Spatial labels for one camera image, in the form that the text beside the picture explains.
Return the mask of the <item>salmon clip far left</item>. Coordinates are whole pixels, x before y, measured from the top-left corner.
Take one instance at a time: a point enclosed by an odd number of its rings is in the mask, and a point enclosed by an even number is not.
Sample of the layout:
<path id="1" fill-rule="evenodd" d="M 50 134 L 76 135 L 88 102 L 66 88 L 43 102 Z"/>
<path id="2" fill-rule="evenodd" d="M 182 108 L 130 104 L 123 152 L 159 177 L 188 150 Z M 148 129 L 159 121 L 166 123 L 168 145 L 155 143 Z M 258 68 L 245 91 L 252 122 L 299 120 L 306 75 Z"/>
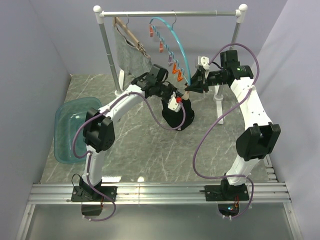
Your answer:
<path id="1" fill-rule="evenodd" d="M 155 33 L 155 28 L 152 24 L 149 25 L 149 36 L 152 38 Z"/>

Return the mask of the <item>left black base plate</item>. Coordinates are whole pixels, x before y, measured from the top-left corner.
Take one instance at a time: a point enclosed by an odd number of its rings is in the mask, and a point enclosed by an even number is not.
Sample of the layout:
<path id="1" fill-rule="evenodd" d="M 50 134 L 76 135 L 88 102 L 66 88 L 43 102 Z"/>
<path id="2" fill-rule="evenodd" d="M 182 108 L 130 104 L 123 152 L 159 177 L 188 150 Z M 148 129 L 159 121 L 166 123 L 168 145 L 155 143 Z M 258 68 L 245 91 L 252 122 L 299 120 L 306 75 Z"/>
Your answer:
<path id="1" fill-rule="evenodd" d="M 75 173 L 71 178 L 73 186 L 72 203 L 82 203 L 81 213 L 85 217 L 98 217 L 104 208 L 104 203 L 115 203 L 117 186 L 102 186 L 100 181 L 93 190 L 83 178 Z"/>

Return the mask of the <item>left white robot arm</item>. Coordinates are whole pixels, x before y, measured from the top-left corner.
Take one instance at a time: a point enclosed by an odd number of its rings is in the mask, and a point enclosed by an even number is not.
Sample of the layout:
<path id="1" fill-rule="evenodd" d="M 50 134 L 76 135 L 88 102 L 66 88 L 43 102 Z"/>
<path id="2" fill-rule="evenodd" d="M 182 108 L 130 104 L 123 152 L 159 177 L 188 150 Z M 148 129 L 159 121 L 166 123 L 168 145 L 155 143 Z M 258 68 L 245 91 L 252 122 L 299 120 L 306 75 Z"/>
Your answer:
<path id="1" fill-rule="evenodd" d="M 129 110 L 148 97 L 156 96 L 163 100 L 173 113 L 182 112 L 182 120 L 187 118 L 182 98 L 176 87 L 166 83 L 169 72 L 154 64 L 149 72 L 136 77 L 128 88 L 115 100 L 87 112 L 84 124 L 79 128 L 86 144 L 85 170 L 79 181 L 83 195 L 89 201 L 96 201 L 101 195 L 102 167 L 107 150 L 114 144 L 115 123 Z"/>

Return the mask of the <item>wooden clothes hanger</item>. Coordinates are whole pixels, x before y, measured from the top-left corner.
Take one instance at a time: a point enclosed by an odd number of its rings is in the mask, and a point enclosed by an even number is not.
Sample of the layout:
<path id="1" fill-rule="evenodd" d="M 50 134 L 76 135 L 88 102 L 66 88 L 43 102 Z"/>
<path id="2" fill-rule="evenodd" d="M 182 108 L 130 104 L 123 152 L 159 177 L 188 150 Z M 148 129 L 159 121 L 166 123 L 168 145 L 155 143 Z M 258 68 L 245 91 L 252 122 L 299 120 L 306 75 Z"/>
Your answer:
<path id="1" fill-rule="evenodd" d="M 137 50 L 144 57 L 151 60 L 151 56 L 146 52 L 144 45 L 138 40 L 138 38 L 133 34 L 133 32 L 128 28 L 129 16 L 127 16 L 127 23 L 119 17 L 113 17 L 112 24 L 116 32 L 119 33 L 121 37 L 124 38 L 124 42 L 131 48 Z"/>

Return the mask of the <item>teal plastic basin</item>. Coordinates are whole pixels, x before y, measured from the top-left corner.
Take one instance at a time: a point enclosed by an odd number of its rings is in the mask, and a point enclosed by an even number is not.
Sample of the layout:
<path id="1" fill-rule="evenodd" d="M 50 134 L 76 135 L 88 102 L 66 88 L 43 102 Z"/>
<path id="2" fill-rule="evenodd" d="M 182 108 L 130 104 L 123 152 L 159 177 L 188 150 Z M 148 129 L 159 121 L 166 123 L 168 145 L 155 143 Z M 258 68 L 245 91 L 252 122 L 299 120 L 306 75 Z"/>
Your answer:
<path id="1" fill-rule="evenodd" d="M 102 104 L 95 97 L 84 97 L 63 104 L 55 113 L 54 123 L 54 157 L 62 164 L 84 162 L 73 154 L 72 143 L 79 127 L 86 121 L 90 108 L 99 109 Z"/>

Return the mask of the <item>purple plastic clip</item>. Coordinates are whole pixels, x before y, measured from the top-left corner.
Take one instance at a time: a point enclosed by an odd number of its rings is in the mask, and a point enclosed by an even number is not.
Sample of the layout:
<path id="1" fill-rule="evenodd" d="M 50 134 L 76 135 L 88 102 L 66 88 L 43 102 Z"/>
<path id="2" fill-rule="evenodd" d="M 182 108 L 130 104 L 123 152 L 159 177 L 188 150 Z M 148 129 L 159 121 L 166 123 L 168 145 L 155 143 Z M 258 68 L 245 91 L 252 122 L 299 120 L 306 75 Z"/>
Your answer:
<path id="1" fill-rule="evenodd" d="M 172 66 L 173 63 L 174 63 L 174 57 L 173 57 L 173 55 L 170 53 L 170 54 L 168 55 L 168 66 L 169 66 L 169 67 Z"/>

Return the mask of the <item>orange clip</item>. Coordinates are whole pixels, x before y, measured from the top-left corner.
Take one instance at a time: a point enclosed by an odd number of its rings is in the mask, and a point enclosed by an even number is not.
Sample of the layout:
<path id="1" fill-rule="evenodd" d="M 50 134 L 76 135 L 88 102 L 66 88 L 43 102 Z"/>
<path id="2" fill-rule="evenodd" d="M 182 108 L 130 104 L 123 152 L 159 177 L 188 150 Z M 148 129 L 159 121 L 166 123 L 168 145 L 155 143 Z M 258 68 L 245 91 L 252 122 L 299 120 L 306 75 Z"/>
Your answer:
<path id="1" fill-rule="evenodd" d="M 182 80 L 184 80 L 184 74 L 183 71 L 180 69 L 177 73 L 177 81 L 181 82 Z"/>
<path id="2" fill-rule="evenodd" d="M 172 67 L 172 74 L 175 75 L 175 74 L 177 74 L 179 71 L 180 71 L 180 69 L 178 68 L 177 63 L 175 62 L 175 63 L 173 64 L 173 67 Z"/>

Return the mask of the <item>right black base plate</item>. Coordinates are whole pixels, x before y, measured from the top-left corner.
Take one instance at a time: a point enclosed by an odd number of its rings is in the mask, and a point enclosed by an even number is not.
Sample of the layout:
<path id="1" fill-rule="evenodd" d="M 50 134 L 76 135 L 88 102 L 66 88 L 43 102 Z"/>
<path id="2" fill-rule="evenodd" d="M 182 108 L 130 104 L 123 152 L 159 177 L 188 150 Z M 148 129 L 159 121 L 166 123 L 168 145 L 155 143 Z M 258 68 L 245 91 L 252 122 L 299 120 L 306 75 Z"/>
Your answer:
<path id="1" fill-rule="evenodd" d="M 222 181 L 220 185 L 205 185 L 204 190 L 207 202 L 219 202 L 218 211 L 223 217 L 232 219 L 240 214 L 240 201 L 251 202 L 248 188 L 245 184 L 229 185 L 228 181 Z"/>

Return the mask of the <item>teal clip hanger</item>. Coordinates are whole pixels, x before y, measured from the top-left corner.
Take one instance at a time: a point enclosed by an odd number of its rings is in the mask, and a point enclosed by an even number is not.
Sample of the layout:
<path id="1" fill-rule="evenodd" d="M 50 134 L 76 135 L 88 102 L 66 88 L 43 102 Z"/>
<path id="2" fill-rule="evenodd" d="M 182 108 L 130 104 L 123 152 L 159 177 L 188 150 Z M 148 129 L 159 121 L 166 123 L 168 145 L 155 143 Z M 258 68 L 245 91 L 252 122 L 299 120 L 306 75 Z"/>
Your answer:
<path id="1" fill-rule="evenodd" d="M 167 30 L 169 31 L 172 39 L 175 41 L 175 44 L 177 46 L 177 49 L 179 50 L 179 55 L 181 55 L 182 57 L 182 64 L 179 61 L 179 58 L 176 56 L 175 50 L 170 46 L 169 42 L 166 40 L 166 38 L 164 37 L 164 35 L 159 31 L 159 28 L 154 24 L 154 21 L 158 21 L 160 23 L 162 23 L 162 25 L 164 27 L 167 28 Z M 190 69 L 190 65 L 189 65 L 189 61 L 188 61 L 188 57 L 186 55 L 185 49 L 182 45 L 182 42 L 180 40 L 180 38 L 178 37 L 177 33 L 174 30 L 174 23 L 169 24 L 165 19 L 163 19 L 160 16 L 153 16 L 149 23 L 148 23 L 148 32 L 150 35 L 150 31 L 149 31 L 149 25 L 153 25 L 154 26 L 154 37 L 156 37 L 158 39 L 158 51 L 159 51 L 159 45 L 160 45 L 160 41 L 163 42 L 163 52 L 167 52 L 168 57 L 169 54 L 171 53 L 173 55 L 173 59 L 174 59 L 174 63 L 177 63 L 177 66 L 180 70 L 182 70 L 182 73 L 184 75 L 184 81 L 186 84 L 190 85 L 191 84 L 191 69 Z"/>

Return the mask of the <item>salmon clip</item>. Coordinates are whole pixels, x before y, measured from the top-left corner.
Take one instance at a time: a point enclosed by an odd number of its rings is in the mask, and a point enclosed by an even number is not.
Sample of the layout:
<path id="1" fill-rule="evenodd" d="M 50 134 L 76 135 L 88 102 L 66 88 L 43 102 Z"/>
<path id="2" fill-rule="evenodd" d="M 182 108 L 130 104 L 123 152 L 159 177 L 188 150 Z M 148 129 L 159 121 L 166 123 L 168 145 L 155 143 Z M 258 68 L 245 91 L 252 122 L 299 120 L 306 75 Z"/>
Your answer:
<path id="1" fill-rule="evenodd" d="M 159 42 L 159 52 L 162 53 L 164 51 L 164 43 L 162 41 Z"/>
<path id="2" fill-rule="evenodd" d="M 149 36 L 152 38 L 155 33 L 155 28 L 152 24 L 149 25 Z"/>

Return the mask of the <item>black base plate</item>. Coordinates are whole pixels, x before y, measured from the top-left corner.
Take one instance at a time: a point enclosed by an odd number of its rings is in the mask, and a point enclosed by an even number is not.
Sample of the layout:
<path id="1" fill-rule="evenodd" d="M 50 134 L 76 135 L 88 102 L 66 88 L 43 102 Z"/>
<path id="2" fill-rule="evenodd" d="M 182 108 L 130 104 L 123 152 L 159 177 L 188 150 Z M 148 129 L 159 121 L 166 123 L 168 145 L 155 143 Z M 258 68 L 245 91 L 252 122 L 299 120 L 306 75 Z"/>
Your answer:
<path id="1" fill-rule="evenodd" d="M 102 186 L 100 181 L 93 190 L 83 178 L 75 173 L 71 178 L 73 186 L 72 203 L 82 203 L 81 213 L 85 217 L 98 217 L 104 208 L 104 203 L 115 203 L 117 186 Z"/>
<path id="2" fill-rule="evenodd" d="M 245 184 L 229 185 L 228 181 L 222 181 L 220 185 L 205 185 L 204 190 L 207 202 L 219 202 L 218 211 L 223 217 L 232 219 L 240 214 L 240 201 L 251 202 L 248 188 Z"/>

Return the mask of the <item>white and silver clothes rack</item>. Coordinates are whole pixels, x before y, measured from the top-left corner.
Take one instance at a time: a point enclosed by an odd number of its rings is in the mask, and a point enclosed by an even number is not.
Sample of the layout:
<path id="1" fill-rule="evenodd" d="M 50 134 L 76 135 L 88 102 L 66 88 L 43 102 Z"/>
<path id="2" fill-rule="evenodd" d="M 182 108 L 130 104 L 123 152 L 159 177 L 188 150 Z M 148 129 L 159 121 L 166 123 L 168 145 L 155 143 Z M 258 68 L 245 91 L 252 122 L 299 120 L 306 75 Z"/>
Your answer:
<path id="1" fill-rule="evenodd" d="M 248 6 L 243 3 L 234 11 L 103 11 L 99 5 L 93 7 L 93 12 L 95 14 L 97 23 L 100 28 L 101 36 L 103 39 L 103 44 L 106 50 L 106 55 L 108 59 L 108 63 L 110 66 L 111 74 L 113 77 L 113 81 L 115 84 L 115 95 L 118 96 L 123 92 L 123 81 L 125 79 L 124 71 L 121 70 L 119 74 L 117 74 L 114 59 L 111 53 L 111 48 L 104 24 L 104 18 L 107 17 L 219 17 L 219 16 L 233 16 L 236 17 L 236 25 L 234 28 L 234 33 L 231 41 L 231 48 L 234 47 L 238 32 L 240 29 L 240 25 L 243 23 L 245 19 L 246 12 L 248 10 Z"/>

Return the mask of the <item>black underwear beige waistband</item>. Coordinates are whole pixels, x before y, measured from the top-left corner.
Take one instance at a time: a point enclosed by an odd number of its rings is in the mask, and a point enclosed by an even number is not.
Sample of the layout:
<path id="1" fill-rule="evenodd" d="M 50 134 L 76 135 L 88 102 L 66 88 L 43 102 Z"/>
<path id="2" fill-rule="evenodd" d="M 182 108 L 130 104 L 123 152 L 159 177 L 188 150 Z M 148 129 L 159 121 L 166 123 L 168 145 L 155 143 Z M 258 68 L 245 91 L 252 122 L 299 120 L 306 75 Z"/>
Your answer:
<path id="1" fill-rule="evenodd" d="M 161 114 L 165 122 L 168 124 L 168 127 L 166 127 L 167 130 L 183 131 L 194 121 L 195 112 L 192 109 L 191 101 L 183 96 L 181 98 L 182 102 L 180 103 L 181 109 L 179 112 L 170 110 L 168 108 L 169 100 L 162 100 L 160 98 L 162 103 Z"/>

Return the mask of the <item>aluminium mounting rail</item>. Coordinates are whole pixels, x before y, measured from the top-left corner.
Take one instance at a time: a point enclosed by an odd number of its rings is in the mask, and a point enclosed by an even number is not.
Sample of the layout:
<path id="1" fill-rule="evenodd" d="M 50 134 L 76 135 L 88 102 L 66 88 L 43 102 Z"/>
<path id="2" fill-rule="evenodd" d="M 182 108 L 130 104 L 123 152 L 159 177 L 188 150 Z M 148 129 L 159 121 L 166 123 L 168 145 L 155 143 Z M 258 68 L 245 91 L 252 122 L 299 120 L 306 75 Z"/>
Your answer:
<path id="1" fill-rule="evenodd" d="M 22 217 L 16 239 L 25 240 L 31 224 L 36 205 L 58 205 L 71 204 L 72 184 L 66 182 L 58 184 L 47 184 L 45 179 L 56 176 L 65 181 L 70 180 L 72 174 L 84 167 L 82 163 L 63 164 L 53 163 L 48 159 L 45 165 L 43 177 L 39 184 L 31 188 L 27 205 Z M 253 192 L 254 204 L 258 203 L 282 203 L 286 218 L 293 238 L 303 239 L 299 223 L 289 196 L 289 191 L 284 182 L 278 182 L 271 159 L 266 156 L 263 159 L 269 180 L 267 182 L 256 182 L 254 186 L 247 186 Z M 205 182 L 115 182 L 117 197 L 115 204 L 137 204 L 137 205 L 162 205 L 162 204 L 204 204 L 205 194 L 202 192 Z"/>

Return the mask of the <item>grey knitted garment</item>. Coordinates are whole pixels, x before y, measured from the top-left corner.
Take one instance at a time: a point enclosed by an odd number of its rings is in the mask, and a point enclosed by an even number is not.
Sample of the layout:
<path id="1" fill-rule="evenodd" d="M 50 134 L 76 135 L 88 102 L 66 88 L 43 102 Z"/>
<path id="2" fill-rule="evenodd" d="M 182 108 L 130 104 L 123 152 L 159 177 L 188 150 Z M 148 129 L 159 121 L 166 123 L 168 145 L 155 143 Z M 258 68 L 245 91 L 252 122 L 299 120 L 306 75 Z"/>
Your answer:
<path id="1" fill-rule="evenodd" d="M 118 66 L 126 75 L 136 78 L 152 68 L 151 57 L 142 48 L 136 47 L 118 28 L 113 29 Z"/>

